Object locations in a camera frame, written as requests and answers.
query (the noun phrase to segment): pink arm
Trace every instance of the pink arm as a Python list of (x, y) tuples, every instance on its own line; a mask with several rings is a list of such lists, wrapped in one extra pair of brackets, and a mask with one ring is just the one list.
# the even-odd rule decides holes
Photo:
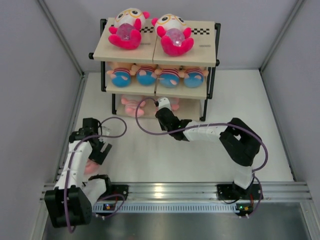
[(190, 38), (191, 36), (191, 28), (187, 27), (184, 31), (183, 31), (183, 35), (185, 37), (185, 39)]
[(160, 38), (162, 38), (162, 37), (166, 34), (166, 30), (164, 29), (163, 26), (158, 26), (158, 27), (156, 28), (156, 33), (158, 34), (158, 36), (159, 36)]
[(133, 26), (134, 26), (135, 29), (137, 29), (138, 31), (140, 31), (141, 26), (142, 26), (141, 20), (140, 20), (139, 18), (137, 18), (137, 19), (135, 20)]
[(118, 30), (118, 28), (116, 28), (114, 26), (109, 27), (109, 32), (112, 34), (115, 34), (117, 32), (117, 30)]

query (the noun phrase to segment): plush toy's face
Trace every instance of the plush toy's face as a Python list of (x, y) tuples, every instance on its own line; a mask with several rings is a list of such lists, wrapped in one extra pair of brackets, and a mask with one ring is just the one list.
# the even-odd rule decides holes
[(128, 8), (120, 12), (114, 19), (114, 26), (116, 28), (120, 27), (122, 24), (134, 25), (136, 19), (141, 20), (141, 25), (143, 26), (146, 22), (147, 12), (142, 12), (137, 8)]
[(169, 29), (179, 29), (183, 32), (187, 28), (185, 21), (181, 17), (172, 14), (160, 17), (155, 23), (155, 28), (159, 26), (162, 26), (166, 31)]

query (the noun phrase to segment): white tabletop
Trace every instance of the white tabletop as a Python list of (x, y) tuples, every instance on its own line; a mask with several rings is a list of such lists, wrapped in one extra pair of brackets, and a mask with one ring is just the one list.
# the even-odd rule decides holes
[[(100, 121), (111, 117), (111, 94), (101, 92), (100, 73), (90, 73), (85, 87), (76, 129), (83, 118)], [(277, 130), (276, 122), (258, 70), (217, 70), (213, 99), (208, 101), (206, 123), (242, 119), (263, 140), (269, 151), (265, 168), (256, 173), (261, 181), (293, 181), (293, 176)], [(113, 182), (231, 182), (235, 163), (221, 144), (177, 141), (169, 135), (142, 132), (134, 118), (123, 117), (128, 125), (125, 136), (111, 139), (113, 145), (100, 167)], [(141, 118), (151, 132), (160, 132), (156, 119)], [(106, 122), (112, 135), (124, 127), (119, 120)], [(263, 149), (253, 167), (264, 160)]]

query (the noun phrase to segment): checkered marker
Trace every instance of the checkered marker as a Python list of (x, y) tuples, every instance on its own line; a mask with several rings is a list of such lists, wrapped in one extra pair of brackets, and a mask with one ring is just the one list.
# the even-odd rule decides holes
[(141, 28), (140, 33), (153, 33), (154, 32), (154, 28), (153, 26), (145, 26), (143, 28)]
[(210, 34), (210, 29), (209, 28), (206, 28), (206, 29), (204, 29), (204, 28), (200, 28), (200, 29), (198, 29), (198, 28), (194, 28), (194, 29), (192, 29), (191, 30), (191, 32), (194, 34), (194, 35), (209, 35)]

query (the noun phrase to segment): plush toy with yellow glasses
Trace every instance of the plush toy with yellow glasses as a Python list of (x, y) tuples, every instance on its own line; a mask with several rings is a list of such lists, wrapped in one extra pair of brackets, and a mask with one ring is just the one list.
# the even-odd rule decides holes
[(194, 46), (191, 38), (191, 28), (185, 21), (176, 15), (166, 14), (160, 18), (152, 19), (156, 33), (161, 37), (163, 51), (170, 56), (180, 56)]
[(137, 8), (128, 8), (120, 12), (114, 19), (114, 26), (109, 28), (109, 41), (123, 49), (136, 49), (141, 42), (140, 29), (150, 16), (149, 12)]

